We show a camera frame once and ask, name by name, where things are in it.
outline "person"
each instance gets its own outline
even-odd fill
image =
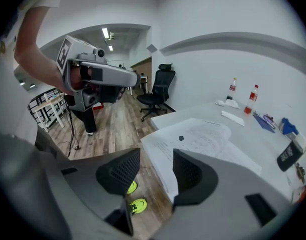
[[[64,99],[67,103],[68,106],[74,106],[75,105],[75,100],[74,96],[72,95],[65,95]],[[71,110],[73,114],[80,119],[84,123],[85,130],[87,132],[87,136],[92,136],[94,135],[94,132],[97,131],[97,125],[94,120],[94,114],[93,114],[93,109],[88,109],[84,112],[77,111],[77,110]]]
[[[131,186],[128,188],[126,193],[130,195],[135,190],[137,190],[137,188],[138,188],[138,183],[135,180],[133,180]],[[147,206],[148,206],[148,203],[144,198],[136,199],[129,204],[130,213],[131,215],[140,214],[144,212]]]
[[[67,158],[30,115],[27,105],[31,99],[14,76],[15,59],[29,75],[55,86],[67,94],[68,103],[74,102],[73,92],[64,86],[56,62],[44,56],[37,46],[43,19],[49,8],[59,5],[60,0],[23,0],[0,37],[0,134],[16,136],[40,151],[50,151],[58,161],[65,161]],[[71,69],[71,85],[75,89],[82,86],[78,66]],[[136,212],[134,203],[130,203],[130,208],[132,213]]]

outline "blue object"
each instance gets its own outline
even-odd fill
[[[282,123],[284,124],[283,126],[283,134],[290,134],[290,133],[295,133],[296,135],[299,134],[299,131],[297,130],[296,126],[291,124],[289,122],[289,119],[283,117]]]
[[[271,128],[271,126],[270,126],[267,122],[265,122],[261,117],[259,117],[259,116],[256,115],[256,114],[253,114],[253,117],[256,119],[256,121],[259,123],[259,125],[260,125],[263,129],[268,130],[269,132],[275,134],[275,131]]]

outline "gray handheld device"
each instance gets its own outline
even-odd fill
[[[141,80],[136,72],[108,65],[103,49],[69,35],[62,43],[56,65],[65,87],[74,93],[75,105],[69,108],[81,112],[98,102],[115,103],[122,89],[137,86]],[[71,67],[74,65],[86,70],[81,76],[83,85],[79,89],[71,84]]]

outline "black pants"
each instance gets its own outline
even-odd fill
[[[74,106],[75,100],[71,95],[65,95],[64,99],[66,100],[67,105]],[[84,123],[84,127],[87,133],[94,133],[97,131],[97,126],[94,121],[93,109],[90,108],[84,112],[71,110],[73,114]]]

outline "cable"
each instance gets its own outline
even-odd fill
[[[71,110],[69,108],[69,105],[68,105],[67,101],[64,100],[64,93],[63,93],[63,96],[61,98],[61,101],[62,101],[62,104],[65,103],[66,110],[68,112],[68,116],[67,116],[66,113],[64,113],[64,115],[65,115],[65,118],[66,118],[66,121],[67,121],[69,127],[71,128],[71,141],[69,143],[69,150],[68,150],[68,155],[67,155],[67,157],[69,157],[70,154],[71,154],[72,146],[74,145],[75,141],[77,142],[77,149],[76,150],[78,150],[80,148],[80,144],[79,144],[79,141],[78,141],[78,139],[76,137],[76,134],[75,134],[75,127],[74,127],[73,120],[72,120]]]

